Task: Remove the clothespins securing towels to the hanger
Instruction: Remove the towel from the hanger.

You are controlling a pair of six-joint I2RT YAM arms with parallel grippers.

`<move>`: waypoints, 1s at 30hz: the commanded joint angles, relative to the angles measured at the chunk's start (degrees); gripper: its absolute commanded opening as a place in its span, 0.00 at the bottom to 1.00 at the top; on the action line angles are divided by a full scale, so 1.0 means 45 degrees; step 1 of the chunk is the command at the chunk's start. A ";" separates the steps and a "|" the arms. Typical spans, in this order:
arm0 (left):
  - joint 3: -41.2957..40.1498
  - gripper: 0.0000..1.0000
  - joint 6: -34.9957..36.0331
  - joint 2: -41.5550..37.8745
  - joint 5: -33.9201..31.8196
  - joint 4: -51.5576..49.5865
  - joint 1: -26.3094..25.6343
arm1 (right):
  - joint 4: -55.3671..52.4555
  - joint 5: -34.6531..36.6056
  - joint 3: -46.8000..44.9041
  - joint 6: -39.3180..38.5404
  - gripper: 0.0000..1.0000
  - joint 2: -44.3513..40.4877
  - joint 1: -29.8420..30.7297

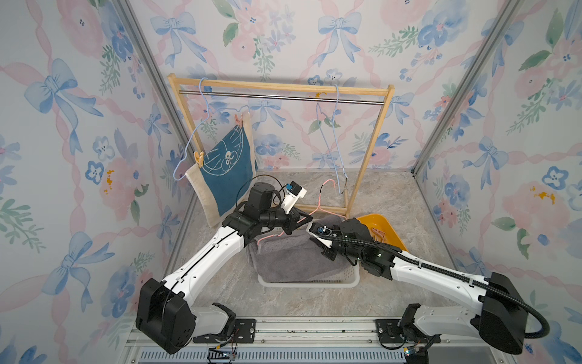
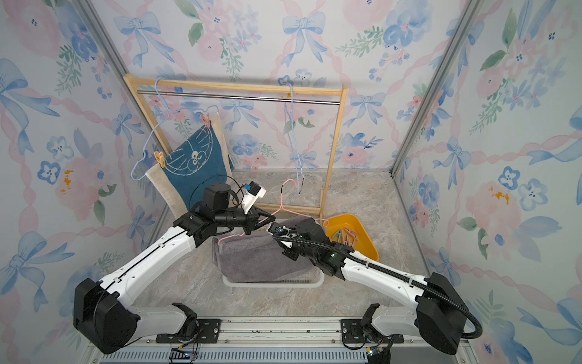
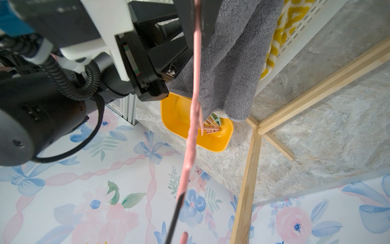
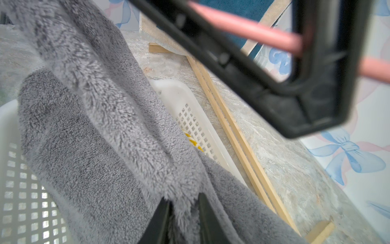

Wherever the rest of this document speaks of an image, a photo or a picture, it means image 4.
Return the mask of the grey terry towel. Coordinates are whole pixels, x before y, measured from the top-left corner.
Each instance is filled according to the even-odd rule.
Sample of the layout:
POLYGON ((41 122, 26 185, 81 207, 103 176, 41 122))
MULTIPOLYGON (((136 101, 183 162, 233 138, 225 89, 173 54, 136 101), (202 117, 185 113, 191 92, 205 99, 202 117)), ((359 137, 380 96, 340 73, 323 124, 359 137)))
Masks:
POLYGON ((305 243, 190 143, 120 30, 92 1, 1 6, 45 62, 18 95, 21 144, 74 240, 137 243, 167 200, 168 242, 199 244, 204 195, 228 243, 305 243))

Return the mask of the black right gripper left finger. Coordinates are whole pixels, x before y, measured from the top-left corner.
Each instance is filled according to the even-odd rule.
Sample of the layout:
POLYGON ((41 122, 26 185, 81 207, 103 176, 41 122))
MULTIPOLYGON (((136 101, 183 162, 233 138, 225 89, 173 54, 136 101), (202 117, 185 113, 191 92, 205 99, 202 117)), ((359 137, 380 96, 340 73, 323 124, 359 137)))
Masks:
POLYGON ((138 244, 168 244, 172 202, 161 199, 138 244))

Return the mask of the yellow white striped towel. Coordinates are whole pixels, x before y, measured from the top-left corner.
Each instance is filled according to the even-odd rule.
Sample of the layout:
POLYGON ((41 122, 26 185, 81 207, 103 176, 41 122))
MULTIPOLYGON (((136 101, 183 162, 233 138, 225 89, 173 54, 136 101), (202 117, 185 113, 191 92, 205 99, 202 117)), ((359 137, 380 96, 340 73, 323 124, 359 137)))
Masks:
POLYGON ((187 132, 185 132, 184 134, 188 137, 189 141, 194 145, 194 147, 204 152, 202 147, 198 144, 198 142, 194 138, 192 138, 190 134, 188 134, 187 132))

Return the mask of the pink wire hanger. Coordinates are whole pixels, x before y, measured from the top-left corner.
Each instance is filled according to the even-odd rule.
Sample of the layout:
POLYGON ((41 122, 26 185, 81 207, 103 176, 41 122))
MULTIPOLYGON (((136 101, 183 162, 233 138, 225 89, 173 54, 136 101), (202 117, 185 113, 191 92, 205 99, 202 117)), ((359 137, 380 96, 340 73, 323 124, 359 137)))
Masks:
MULTIPOLYGON (((252 20, 203 6, 193 1, 189 2, 189 6, 221 31, 275 47, 298 57, 303 53, 303 39, 299 34, 266 27, 252 20)), ((383 60, 362 58, 359 75, 389 84, 390 64, 383 60)))

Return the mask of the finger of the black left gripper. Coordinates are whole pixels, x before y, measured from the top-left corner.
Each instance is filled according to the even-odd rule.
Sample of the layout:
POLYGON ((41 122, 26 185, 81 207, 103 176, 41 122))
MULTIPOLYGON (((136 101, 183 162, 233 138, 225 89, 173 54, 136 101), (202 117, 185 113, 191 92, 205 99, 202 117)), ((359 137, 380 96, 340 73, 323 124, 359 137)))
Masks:
POLYGON ((290 77, 277 82, 202 17, 189 1, 133 1, 171 38, 206 66, 286 138, 342 124, 369 21, 370 1, 294 1, 293 33, 303 52, 290 77))

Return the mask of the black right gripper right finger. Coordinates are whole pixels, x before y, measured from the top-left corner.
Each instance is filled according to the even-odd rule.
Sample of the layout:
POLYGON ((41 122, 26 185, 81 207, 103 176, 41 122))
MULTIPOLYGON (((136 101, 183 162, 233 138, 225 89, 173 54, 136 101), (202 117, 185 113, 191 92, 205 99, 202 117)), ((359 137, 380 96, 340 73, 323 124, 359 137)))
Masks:
POLYGON ((204 193, 199 194, 199 216, 201 244, 230 244, 204 193))

